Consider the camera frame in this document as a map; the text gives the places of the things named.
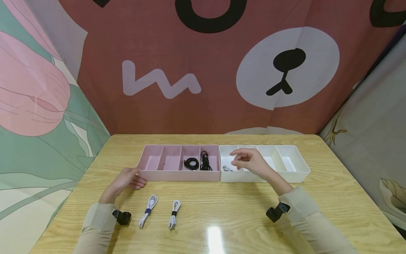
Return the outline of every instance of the coiled white cable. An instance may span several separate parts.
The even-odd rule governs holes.
[[[144,227],[144,223],[145,220],[147,219],[148,215],[151,213],[152,208],[156,205],[156,203],[158,202],[158,197],[156,195],[152,195],[149,200],[148,200],[148,205],[147,205],[147,209],[145,209],[145,214],[144,216],[141,218],[140,223],[138,224],[139,228],[143,228]]]
[[[172,215],[171,215],[171,218],[170,218],[170,220],[169,220],[169,225],[168,225],[168,227],[169,227],[170,230],[175,229],[175,226],[176,226],[176,215],[177,215],[177,212],[178,212],[179,208],[180,208],[180,201],[179,201],[179,200],[173,201],[173,204],[172,204]]]

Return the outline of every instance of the finger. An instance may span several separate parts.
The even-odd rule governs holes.
[[[143,184],[147,183],[147,181],[145,179],[143,179],[143,178],[141,178],[139,176],[134,176],[133,180],[137,181],[137,182],[140,182],[140,183],[143,183]]]
[[[240,161],[243,158],[246,158],[246,154],[237,154],[237,156],[234,158],[235,161]]]
[[[127,173],[133,177],[133,176],[135,176],[135,174],[137,174],[140,171],[140,169],[141,168],[139,168],[139,167],[130,168]]]
[[[237,169],[239,168],[246,168],[248,166],[248,161],[232,161],[231,165],[236,166]]]
[[[137,182],[137,181],[134,181],[134,180],[132,180],[131,183],[134,184],[134,185],[138,185],[139,187],[144,187],[144,186],[145,186],[144,183],[142,183],[142,182]]]
[[[141,187],[140,187],[140,186],[138,186],[138,185],[134,185],[134,184],[132,184],[132,183],[130,183],[128,186],[129,186],[130,188],[133,188],[133,189],[136,189],[136,190],[141,189]]]
[[[252,155],[253,154],[253,149],[249,149],[249,148],[241,148],[241,149],[237,149],[234,150],[230,153],[230,155],[236,155],[236,154],[246,154],[247,156]]]

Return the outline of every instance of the wooden table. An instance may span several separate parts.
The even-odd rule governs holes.
[[[85,214],[124,167],[134,167],[145,144],[295,145],[312,170],[301,184],[321,211],[360,253],[406,253],[405,240],[348,170],[316,135],[114,135],[67,199],[31,253],[72,253]],[[143,229],[148,198],[158,204]],[[172,202],[179,199],[174,231]],[[133,215],[116,226],[109,253],[312,253],[285,216],[276,224],[265,211],[277,195],[264,183],[148,182],[116,201]]]

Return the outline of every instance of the bear nose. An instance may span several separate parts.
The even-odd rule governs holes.
[[[283,72],[283,77],[278,84],[266,91],[266,95],[272,96],[280,90],[282,90],[285,94],[291,94],[293,89],[286,81],[287,72],[301,66],[305,59],[306,53],[299,48],[295,48],[294,50],[286,50],[279,53],[274,59],[274,66],[278,71]]]
[[[286,50],[275,57],[274,66],[278,71],[285,73],[302,65],[305,59],[305,52],[299,48]]]

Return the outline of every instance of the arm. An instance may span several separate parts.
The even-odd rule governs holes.
[[[305,237],[316,254],[354,254],[357,251],[338,229],[320,212],[316,202],[301,187],[293,188],[265,162],[256,149],[238,149],[232,164],[246,168],[266,180],[290,206],[287,217]]]
[[[105,189],[98,203],[93,204],[83,221],[82,233],[73,254],[104,254],[107,252],[116,224],[114,202],[126,188],[141,189],[146,181],[136,174],[139,169],[125,168]]]

